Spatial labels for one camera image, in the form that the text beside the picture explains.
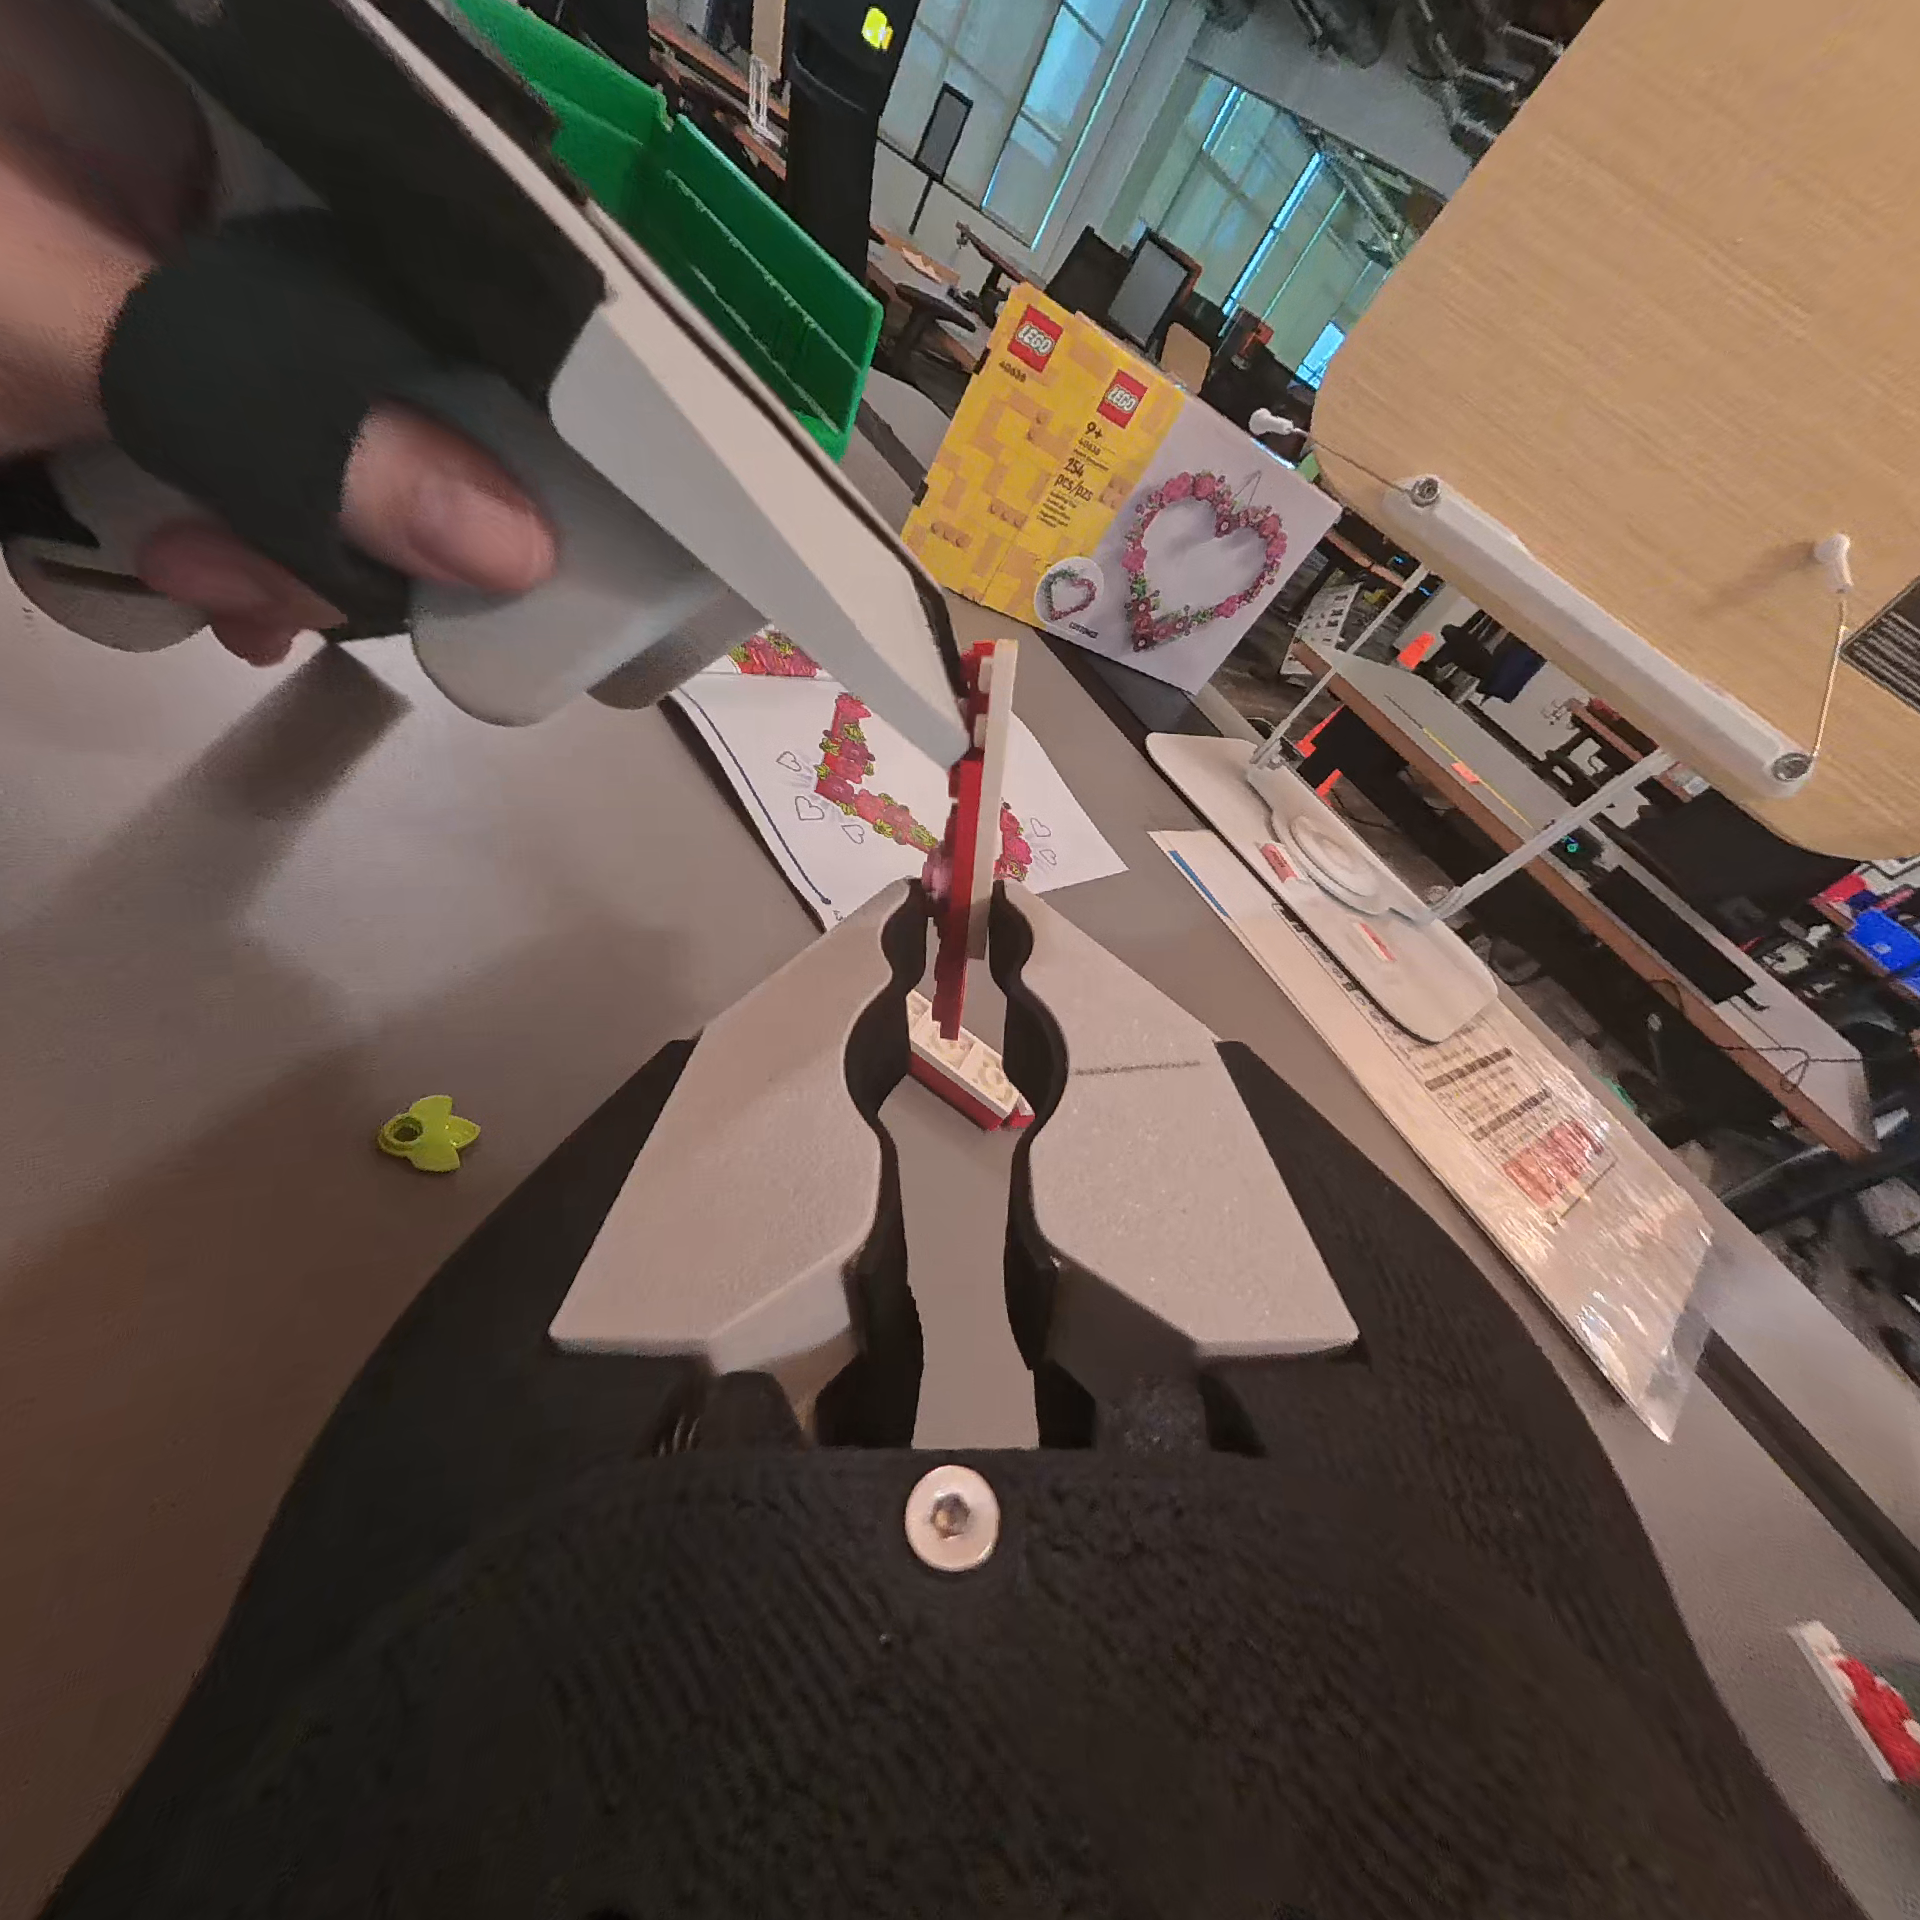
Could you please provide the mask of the green plastic bin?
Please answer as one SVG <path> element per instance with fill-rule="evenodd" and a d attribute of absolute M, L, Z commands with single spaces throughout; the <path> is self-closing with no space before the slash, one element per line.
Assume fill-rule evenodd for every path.
<path fill-rule="evenodd" d="M 552 115 L 548 149 L 588 197 L 841 462 L 880 304 L 657 88 L 509 2 L 458 14 Z"/>

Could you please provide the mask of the yellow and white lego box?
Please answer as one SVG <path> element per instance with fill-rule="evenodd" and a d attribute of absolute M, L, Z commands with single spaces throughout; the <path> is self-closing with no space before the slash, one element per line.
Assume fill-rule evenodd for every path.
<path fill-rule="evenodd" d="M 1196 693 L 1336 516 L 1246 427 L 1022 281 L 902 544 L 949 593 Z"/>

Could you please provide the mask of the white lamp stand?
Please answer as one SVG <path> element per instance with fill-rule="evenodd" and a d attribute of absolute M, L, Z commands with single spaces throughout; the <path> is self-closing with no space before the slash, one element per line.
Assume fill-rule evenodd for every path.
<path fill-rule="evenodd" d="M 1394 1027 L 1425 1045 L 1452 1041 L 1496 1002 L 1492 971 L 1452 922 L 1672 765 L 1671 752 L 1649 752 L 1589 797 L 1561 802 L 1495 866 L 1424 899 L 1290 771 L 1282 726 L 1260 742 L 1159 731 L 1142 745 L 1277 905 Z"/>

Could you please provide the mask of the wooden lamp panel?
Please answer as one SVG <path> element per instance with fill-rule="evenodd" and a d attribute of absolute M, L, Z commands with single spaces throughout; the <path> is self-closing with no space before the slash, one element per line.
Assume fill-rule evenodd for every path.
<path fill-rule="evenodd" d="M 1333 491 L 1775 834 L 1911 858 L 1918 4 L 1602 4 L 1311 410 Z"/>

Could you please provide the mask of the laminated paper sheet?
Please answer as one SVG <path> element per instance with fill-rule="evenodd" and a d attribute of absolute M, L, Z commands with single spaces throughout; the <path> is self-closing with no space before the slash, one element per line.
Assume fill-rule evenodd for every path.
<path fill-rule="evenodd" d="M 1150 840 L 1620 1404 L 1672 1440 L 1708 1336 L 1712 1229 L 1618 1105 L 1504 998 L 1447 1041 L 1413 1038 L 1212 833 Z"/>

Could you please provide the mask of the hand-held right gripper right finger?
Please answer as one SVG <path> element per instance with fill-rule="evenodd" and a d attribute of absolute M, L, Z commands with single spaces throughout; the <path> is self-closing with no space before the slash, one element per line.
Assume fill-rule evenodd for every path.
<path fill-rule="evenodd" d="M 1022 884 L 989 926 L 1024 1361 L 1293 1361 L 1360 1333 L 1217 1036 Z"/>

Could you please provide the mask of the red lego strip with flowers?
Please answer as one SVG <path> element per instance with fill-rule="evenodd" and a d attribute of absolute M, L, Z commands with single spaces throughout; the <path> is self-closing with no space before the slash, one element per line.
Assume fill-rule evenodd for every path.
<path fill-rule="evenodd" d="M 965 659 L 966 752 L 950 768 L 950 818 L 924 877 L 927 901 L 938 909 L 930 1017 L 941 1043 L 959 1043 L 970 966 L 989 955 L 1016 666 L 1015 637 L 982 641 Z"/>

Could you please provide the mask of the person's left hand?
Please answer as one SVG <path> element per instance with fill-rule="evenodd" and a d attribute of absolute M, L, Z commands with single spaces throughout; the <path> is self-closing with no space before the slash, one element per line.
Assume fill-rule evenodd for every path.
<path fill-rule="evenodd" d="M 1 450 L 100 442 L 118 309 L 208 203 L 184 85 L 92 4 L 1 4 Z M 413 580 L 540 588 L 558 541 L 509 475 L 442 422 L 373 412 L 342 478 L 348 547 Z"/>

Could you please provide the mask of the lime green lego leaf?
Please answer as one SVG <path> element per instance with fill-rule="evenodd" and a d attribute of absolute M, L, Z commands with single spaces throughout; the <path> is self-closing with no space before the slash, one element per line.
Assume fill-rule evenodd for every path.
<path fill-rule="evenodd" d="M 482 1129 L 457 1113 L 449 1096 L 422 1096 L 385 1117 L 374 1132 L 374 1150 L 429 1176 L 457 1173 L 477 1145 Z"/>

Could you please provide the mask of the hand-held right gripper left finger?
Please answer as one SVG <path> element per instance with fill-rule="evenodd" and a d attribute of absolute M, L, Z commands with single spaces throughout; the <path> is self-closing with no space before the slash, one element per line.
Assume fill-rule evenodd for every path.
<path fill-rule="evenodd" d="M 921 982 L 921 889 L 884 884 L 711 1019 L 548 1336 L 565 1354 L 833 1376 L 858 1347 L 855 1269 L 882 1221 Z"/>

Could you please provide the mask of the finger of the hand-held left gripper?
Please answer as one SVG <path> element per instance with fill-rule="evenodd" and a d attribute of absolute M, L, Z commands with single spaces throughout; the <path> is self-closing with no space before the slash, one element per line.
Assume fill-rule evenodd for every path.
<path fill-rule="evenodd" d="M 640 513 L 925 756 L 969 745 L 941 589 L 682 304 L 613 297 L 567 353 L 548 414 Z"/>
<path fill-rule="evenodd" d="M 440 686 L 679 686 L 773 624 L 847 686 L 958 686 L 938 588 L 685 299 L 663 264 L 504 108 L 536 99 L 434 4 L 348 4 L 396 76 L 373 211 L 428 200 L 376 258 L 405 328 L 445 345 L 422 403 L 495 454 L 556 529 L 558 573 L 519 600 L 416 595 Z"/>

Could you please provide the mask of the long wooden edged desk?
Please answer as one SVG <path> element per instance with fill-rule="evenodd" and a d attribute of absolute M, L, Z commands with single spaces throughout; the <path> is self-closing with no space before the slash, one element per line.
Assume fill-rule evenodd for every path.
<path fill-rule="evenodd" d="M 1489 924 L 1513 897 L 1551 924 L 1578 928 L 1584 954 L 1604 950 L 1607 977 L 1632 974 L 1645 1017 L 1686 1027 L 1761 1100 L 1815 1142 L 1846 1161 L 1871 1157 L 1880 1137 L 1870 1112 L 1858 1050 L 1766 977 L 1688 908 L 1645 876 L 1620 848 L 1599 841 L 1599 818 L 1565 826 L 1572 805 L 1468 706 L 1396 662 L 1378 662 L 1318 642 L 1297 642 L 1302 667 L 1333 667 L 1330 693 L 1447 805 L 1455 833 L 1488 843 L 1471 852 L 1468 877 L 1489 872 L 1541 833 L 1546 845 L 1478 897 L 1470 912 Z M 1599 864 L 1561 860 L 1570 833 L 1599 841 Z"/>

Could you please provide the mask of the black computer monitor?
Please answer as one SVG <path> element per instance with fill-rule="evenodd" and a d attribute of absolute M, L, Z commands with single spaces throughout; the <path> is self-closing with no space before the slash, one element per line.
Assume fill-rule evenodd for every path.
<path fill-rule="evenodd" d="M 1192 292 L 1201 264 L 1157 229 L 1142 229 L 1106 309 L 1106 331 L 1157 360 Z"/>

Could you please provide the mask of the red lego heart frame section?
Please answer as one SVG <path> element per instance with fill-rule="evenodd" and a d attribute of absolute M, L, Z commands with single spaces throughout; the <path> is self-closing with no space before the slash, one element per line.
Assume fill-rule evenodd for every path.
<path fill-rule="evenodd" d="M 1918 1716 L 1906 1693 L 1884 1670 L 1858 1659 L 1823 1622 L 1801 1620 L 1788 1633 L 1879 1781 L 1914 1796 Z"/>

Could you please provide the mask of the blue storage bin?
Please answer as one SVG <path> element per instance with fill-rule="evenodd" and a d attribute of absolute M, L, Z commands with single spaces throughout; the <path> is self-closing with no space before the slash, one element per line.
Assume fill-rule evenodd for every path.
<path fill-rule="evenodd" d="M 1918 861 L 1866 861 L 1809 901 L 1866 974 L 1918 1004 Z"/>

